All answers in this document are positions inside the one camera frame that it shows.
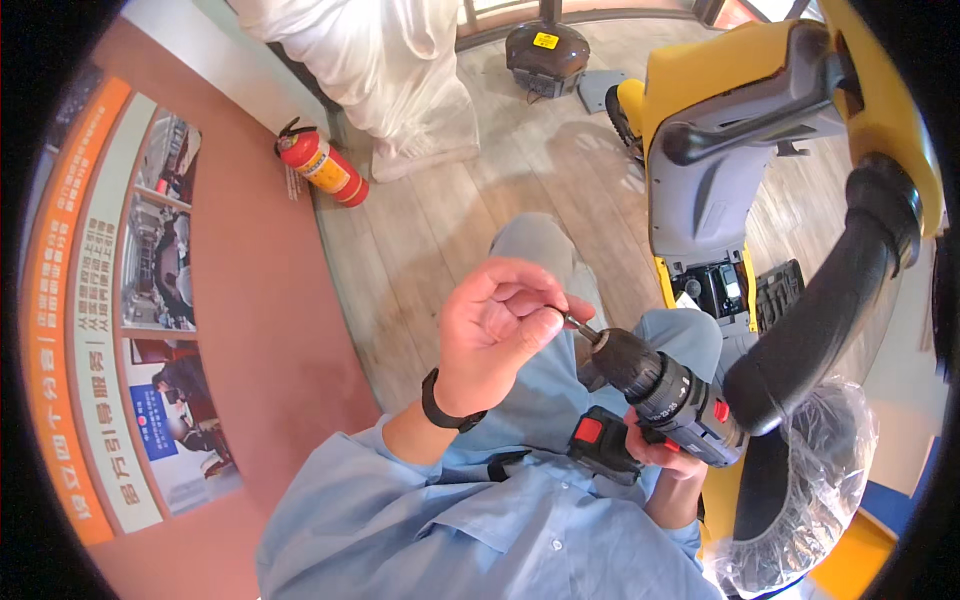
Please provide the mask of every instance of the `fire extinguisher label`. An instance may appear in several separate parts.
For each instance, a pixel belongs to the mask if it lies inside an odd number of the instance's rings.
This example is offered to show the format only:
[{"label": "fire extinguisher label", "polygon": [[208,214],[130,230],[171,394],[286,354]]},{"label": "fire extinguisher label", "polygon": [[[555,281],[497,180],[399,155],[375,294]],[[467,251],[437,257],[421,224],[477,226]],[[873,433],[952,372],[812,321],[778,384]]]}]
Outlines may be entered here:
[{"label": "fire extinguisher label", "polygon": [[344,189],[350,175],[330,158],[330,144],[321,140],[317,153],[302,167],[303,176],[327,194]]}]

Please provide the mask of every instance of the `black wristband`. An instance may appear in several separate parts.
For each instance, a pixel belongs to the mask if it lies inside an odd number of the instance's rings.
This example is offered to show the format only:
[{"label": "black wristband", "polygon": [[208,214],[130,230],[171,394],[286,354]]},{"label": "black wristband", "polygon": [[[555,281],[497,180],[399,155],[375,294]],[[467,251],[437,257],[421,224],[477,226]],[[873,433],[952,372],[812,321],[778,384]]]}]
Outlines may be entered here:
[{"label": "black wristband", "polygon": [[433,371],[429,372],[427,376],[423,378],[423,396],[420,398],[423,413],[430,422],[438,427],[442,427],[443,429],[457,429],[460,433],[467,433],[474,425],[480,422],[480,419],[487,415],[487,411],[480,411],[479,413],[473,413],[466,417],[451,417],[440,410],[440,407],[437,406],[437,400],[433,397],[433,386],[437,383],[437,375],[439,374],[440,370],[434,368]]}]

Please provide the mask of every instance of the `shirt pocket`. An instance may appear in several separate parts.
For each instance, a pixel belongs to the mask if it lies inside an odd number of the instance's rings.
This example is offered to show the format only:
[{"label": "shirt pocket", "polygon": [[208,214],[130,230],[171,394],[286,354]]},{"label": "shirt pocket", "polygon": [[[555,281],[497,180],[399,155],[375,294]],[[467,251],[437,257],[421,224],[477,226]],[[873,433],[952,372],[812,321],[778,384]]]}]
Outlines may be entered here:
[{"label": "shirt pocket", "polygon": [[553,511],[559,486],[559,481],[536,473],[535,469],[525,469],[444,510],[427,521],[414,539],[429,536],[435,525],[446,525],[506,553],[534,515]]}]

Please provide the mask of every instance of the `shirt sleeve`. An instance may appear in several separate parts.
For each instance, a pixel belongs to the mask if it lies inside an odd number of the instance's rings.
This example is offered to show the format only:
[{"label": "shirt sleeve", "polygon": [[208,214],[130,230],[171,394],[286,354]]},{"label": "shirt sleeve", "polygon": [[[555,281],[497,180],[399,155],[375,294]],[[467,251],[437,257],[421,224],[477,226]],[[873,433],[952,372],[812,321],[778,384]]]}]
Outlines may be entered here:
[{"label": "shirt sleeve", "polygon": [[663,533],[667,538],[677,544],[677,546],[686,554],[686,557],[689,558],[696,565],[700,572],[704,572],[703,564],[697,559],[697,552],[700,550],[700,521],[693,519],[693,521],[680,529],[664,529],[661,527]]},{"label": "shirt sleeve", "polygon": [[[280,500],[256,551],[265,598],[308,569],[377,535],[389,537],[416,515],[441,463],[412,465],[383,443],[389,416],[354,436],[336,433],[320,445]],[[407,538],[413,542],[412,534]],[[400,540],[392,540],[397,547]]]}]

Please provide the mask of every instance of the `cordless drill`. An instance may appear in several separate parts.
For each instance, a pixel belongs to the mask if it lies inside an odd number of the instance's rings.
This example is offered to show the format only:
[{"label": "cordless drill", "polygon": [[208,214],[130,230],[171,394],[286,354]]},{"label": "cordless drill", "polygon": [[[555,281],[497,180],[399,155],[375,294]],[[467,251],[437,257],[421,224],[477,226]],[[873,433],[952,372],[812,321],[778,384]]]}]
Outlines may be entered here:
[{"label": "cordless drill", "polygon": [[[649,444],[686,451],[712,467],[740,458],[745,435],[721,391],[633,333],[596,332],[564,313],[592,344],[593,365],[636,409]],[[613,481],[631,485],[642,465],[627,452],[627,425],[620,415],[593,406],[580,417],[567,454]]]}]

